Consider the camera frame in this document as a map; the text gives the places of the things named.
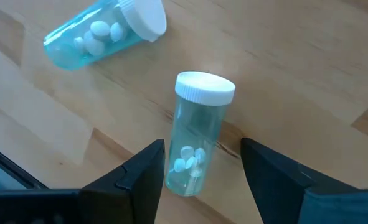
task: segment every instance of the translucent blue pill bottle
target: translucent blue pill bottle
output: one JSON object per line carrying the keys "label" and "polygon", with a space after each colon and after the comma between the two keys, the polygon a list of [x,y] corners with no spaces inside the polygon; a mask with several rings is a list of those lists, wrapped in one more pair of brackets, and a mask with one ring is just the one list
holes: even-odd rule
{"label": "translucent blue pill bottle", "polygon": [[142,41],[154,42],[167,29],[161,0],[100,0],[44,39],[50,59],[78,69]]}
{"label": "translucent blue pill bottle", "polygon": [[182,72],[175,89],[177,103],[166,185],[178,195],[193,196],[202,190],[235,85],[209,73]]}

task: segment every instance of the table surface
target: table surface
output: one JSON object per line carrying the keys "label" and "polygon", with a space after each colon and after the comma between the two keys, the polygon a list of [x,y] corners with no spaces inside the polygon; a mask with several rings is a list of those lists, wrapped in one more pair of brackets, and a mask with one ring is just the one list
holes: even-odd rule
{"label": "table surface", "polygon": [[157,42],[58,69],[42,39],[90,4],[0,0],[0,151],[49,187],[82,187],[158,138],[168,148],[184,70],[237,91],[204,191],[164,188],[156,223],[261,223],[244,136],[368,187],[368,1],[165,0]]}

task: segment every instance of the prescription bottle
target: prescription bottle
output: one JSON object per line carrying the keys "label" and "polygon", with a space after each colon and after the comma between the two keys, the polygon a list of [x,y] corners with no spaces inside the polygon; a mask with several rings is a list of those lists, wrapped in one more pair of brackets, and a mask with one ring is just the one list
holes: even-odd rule
{"label": "prescription bottle", "polygon": [[154,42],[167,29],[161,0],[100,0],[44,39],[50,59],[78,69],[142,41]]}
{"label": "prescription bottle", "polygon": [[235,85],[204,72],[177,76],[174,123],[166,185],[182,196],[198,195]]}

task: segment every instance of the black object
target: black object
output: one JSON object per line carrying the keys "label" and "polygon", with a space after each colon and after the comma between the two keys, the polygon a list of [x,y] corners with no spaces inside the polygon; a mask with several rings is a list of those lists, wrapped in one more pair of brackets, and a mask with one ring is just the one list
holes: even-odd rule
{"label": "black object", "polygon": [[154,223],[164,177],[164,141],[82,189],[51,190],[0,154],[29,190],[0,190],[0,223]]}
{"label": "black object", "polygon": [[264,224],[368,224],[368,190],[357,189],[243,138],[246,178]]}

